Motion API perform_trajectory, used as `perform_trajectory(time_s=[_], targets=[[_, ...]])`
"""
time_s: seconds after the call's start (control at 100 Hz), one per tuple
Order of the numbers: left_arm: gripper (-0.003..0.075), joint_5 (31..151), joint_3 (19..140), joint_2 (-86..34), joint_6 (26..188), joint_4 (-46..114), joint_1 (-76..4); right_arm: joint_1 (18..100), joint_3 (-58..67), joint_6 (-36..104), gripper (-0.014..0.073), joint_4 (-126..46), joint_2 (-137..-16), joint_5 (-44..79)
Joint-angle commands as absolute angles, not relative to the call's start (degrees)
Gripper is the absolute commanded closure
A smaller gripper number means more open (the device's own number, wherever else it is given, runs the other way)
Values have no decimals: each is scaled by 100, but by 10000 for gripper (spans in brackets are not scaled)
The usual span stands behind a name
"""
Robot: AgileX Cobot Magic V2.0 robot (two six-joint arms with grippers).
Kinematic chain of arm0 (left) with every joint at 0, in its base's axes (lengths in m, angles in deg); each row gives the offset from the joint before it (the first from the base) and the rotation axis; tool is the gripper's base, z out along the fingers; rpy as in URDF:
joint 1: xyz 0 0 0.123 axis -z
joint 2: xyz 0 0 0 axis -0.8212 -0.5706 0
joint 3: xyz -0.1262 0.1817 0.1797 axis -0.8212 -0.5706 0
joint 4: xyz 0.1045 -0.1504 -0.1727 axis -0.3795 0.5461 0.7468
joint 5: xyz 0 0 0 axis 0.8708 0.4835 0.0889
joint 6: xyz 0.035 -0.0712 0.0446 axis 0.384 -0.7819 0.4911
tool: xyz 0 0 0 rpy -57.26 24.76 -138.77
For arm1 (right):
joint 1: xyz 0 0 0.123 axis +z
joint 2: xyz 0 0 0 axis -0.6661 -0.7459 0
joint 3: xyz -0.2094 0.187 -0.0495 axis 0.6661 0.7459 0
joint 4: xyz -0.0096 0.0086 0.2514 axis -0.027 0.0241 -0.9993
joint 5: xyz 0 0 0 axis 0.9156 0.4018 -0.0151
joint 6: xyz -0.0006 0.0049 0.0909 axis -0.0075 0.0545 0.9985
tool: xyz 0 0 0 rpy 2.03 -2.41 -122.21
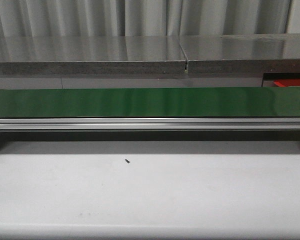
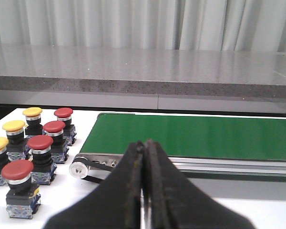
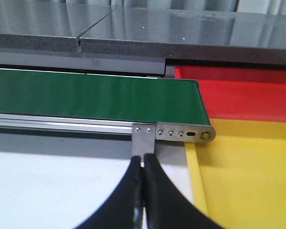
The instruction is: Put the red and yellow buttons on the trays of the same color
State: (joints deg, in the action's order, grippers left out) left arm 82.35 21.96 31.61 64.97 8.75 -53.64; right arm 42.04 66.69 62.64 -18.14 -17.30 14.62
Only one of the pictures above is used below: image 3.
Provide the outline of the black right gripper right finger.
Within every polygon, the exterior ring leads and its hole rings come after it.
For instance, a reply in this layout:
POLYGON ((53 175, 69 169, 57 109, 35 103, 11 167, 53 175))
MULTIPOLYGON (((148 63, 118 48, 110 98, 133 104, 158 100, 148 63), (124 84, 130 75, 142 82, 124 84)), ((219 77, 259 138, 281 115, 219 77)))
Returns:
POLYGON ((149 229, 220 229, 172 183, 154 154, 144 155, 144 195, 149 229))

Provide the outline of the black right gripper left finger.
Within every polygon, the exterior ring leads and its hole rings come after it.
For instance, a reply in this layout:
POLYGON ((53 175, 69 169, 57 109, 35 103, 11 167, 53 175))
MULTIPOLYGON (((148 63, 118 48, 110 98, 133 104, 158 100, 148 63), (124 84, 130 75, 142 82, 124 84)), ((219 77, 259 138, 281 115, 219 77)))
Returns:
POLYGON ((141 157, 133 156, 117 187, 78 229, 141 229, 143 169, 141 157))

